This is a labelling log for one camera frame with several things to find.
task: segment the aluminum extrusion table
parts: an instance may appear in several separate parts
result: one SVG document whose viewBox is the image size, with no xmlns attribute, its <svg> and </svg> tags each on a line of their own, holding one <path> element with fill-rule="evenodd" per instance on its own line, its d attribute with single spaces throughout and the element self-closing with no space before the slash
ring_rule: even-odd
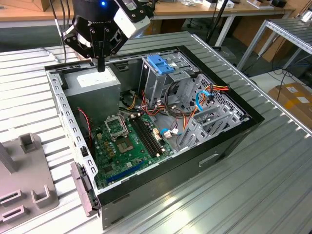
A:
<svg viewBox="0 0 312 234">
<path fill-rule="evenodd" d="M 294 45 L 299 48 L 284 65 L 284 69 L 287 68 L 290 63 L 296 58 L 301 50 L 306 51 L 310 55 L 312 54 L 312 26 L 302 22 L 300 19 L 270 19 L 265 20 L 261 25 L 259 31 L 255 35 L 253 41 L 250 43 L 247 48 L 244 56 L 237 65 L 237 69 L 241 70 L 245 65 L 250 54 L 254 50 L 254 47 L 257 45 L 258 41 L 261 39 L 266 28 L 270 28 L 273 33 L 270 35 L 264 46 L 259 52 L 261 55 L 266 49 L 271 45 L 276 35 L 280 35 L 283 38 L 289 40 Z"/>
<path fill-rule="evenodd" d="M 195 35 L 133 39 L 119 54 L 177 45 L 190 49 L 265 120 L 230 157 L 105 233 L 307 234 L 312 228 L 311 131 Z M 63 59 L 61 47 L 48 50 Z M 68 49 L 68 61 L 75 60 Z M 0 141 L 27 132 L 41 137 L 60 202 L 8 233 L 103 233 L 97 216 L 85 216 L 70 176 L 73 158 L 43 69 L 53 63 L 41 49 L 0 54 Z"/>
</svg>

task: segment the metal rack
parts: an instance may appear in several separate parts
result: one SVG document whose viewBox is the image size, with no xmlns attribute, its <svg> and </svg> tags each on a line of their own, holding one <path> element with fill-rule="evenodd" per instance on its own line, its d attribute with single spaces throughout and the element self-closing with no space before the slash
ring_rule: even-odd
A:
<svg viewBox="0 0 312 234">
<path fill-rule="evenodd" d="M 121 55 L 185 45 L 265 118 L 230 157 L 125 217 L 105 233 L 309 233 L 312 227 L 311 131 L 200 38 L 187 32 L 129 40 Z M 61 47 L 48 48 L 61 61 Z M 69 61 L 77 60 L 68 51 Z M 60 205 L 8 233 L 103 233 L 87 218 L 70 176 L 73 156 L 43 69 L 41 49 L 0 54 L 0 141 L 41 137 Z"/>
<path fill-rule="evenodd" d="M 269 39 L 266 41 L 265 45 L 262 47 L 259 54 L 261 55 L 266 51 L 268 46 L 271 45 L 276 35 L 280 35 L 283 38 L 289 40 L 294 45 L 298 46 L 299 49 L 293 54 L 293 56 L 288 60 L 288 62 L 283 67 L 284 69 L 289 66 L 289 64 L 296 58 L 301 50 L 312 54 L 312 26 L 308 23 L 302 22 L 300 19 L 270 19 L 265 20 L 261 25 L 259 31 L 255 35 L 253 41 L 247 48 L 244 56 L 237 65 L 237 69 L 241 70 L 245 65 L 250 54 L 254 50 L 258 41 L 261 39 L 266 28 L 270 28 L 273 33 L 270 35 Z"/>
</svg>

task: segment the ram slot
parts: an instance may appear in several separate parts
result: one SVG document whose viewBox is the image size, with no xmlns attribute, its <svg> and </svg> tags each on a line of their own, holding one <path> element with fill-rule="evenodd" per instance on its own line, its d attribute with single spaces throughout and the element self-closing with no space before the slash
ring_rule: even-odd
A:
<svg viewBox="0 0 312 234">
<path fill-rule="evenodd" d="M 136 131 L 138 137 L 148 150 L 151 157 L 157 156 L 157 154 L 161 154 L 161 148 L 157 144 L 156 140 L 152 137 L 148 129 L 146 128 L 145 124 L 141 119 L 131 119 L 131 125 L 133 126 L 134 130 Z"/>
</svg>

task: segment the yellow cable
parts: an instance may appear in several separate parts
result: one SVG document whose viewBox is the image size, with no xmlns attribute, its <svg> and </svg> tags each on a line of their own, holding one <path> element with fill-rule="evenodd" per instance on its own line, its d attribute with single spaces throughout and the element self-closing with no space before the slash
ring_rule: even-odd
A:
<svg viewBox="0 0 312 234">
<path fill-rule="evenodd" d="M 132 108 L 134 108 L 135 103 L 136 103 L 136 95 L 135 95 L 134 98 L 133 98 L 133 102 L 132 102 L 131 106 L 129 106 L 129 107 L 126 108 L 126 109 L 127 109 L 127 110 L 131 110 Z"/>
</svg>

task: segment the wooden desk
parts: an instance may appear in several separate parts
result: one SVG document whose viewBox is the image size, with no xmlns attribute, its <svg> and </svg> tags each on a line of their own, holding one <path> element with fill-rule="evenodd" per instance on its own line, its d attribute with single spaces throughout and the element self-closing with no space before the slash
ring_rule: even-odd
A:
<svg viewBox="0 0 312 234">
<path fill-rule="evenodd" d="M 59 20 L 59 24 L 62 22 L 62 11 L 59 1 L 54 3 L 56 15 Z M 71 14 L 73 13 L 72 0 L 70 0 Z M 220 36 L 217 40 L 216 46 L 220 46 L 236 16 L 258 16 L 258 15 L 284 15 L 284 18 L 288 18 L 294 8 L 286 6 L 285 8 L 275 8 L 259 10 L 246 2 L 241 0 L 240 4 L 235 4 L 234 8 L 226 9 L 223 13 L 223 17 L 228 17 Z M 155 20 L 168 20 L 168 19 L 188 19 L 188 18 L 209 18 L 214 14 L 214 9 L 206 8 L 201 4 L 196 6 L 185 6 L 180 2 L 169 3 L 159 2 L 156 4 Z M 31 26 L 47 26 L 54 25 L 54 18 L 51 8 L 48 8 L 45 12 L 31 11 L 12 6 L 4 6 L 4 9 L 0 9 L 0 28 L 11 27 L 31 27 Z"/>
</svg>

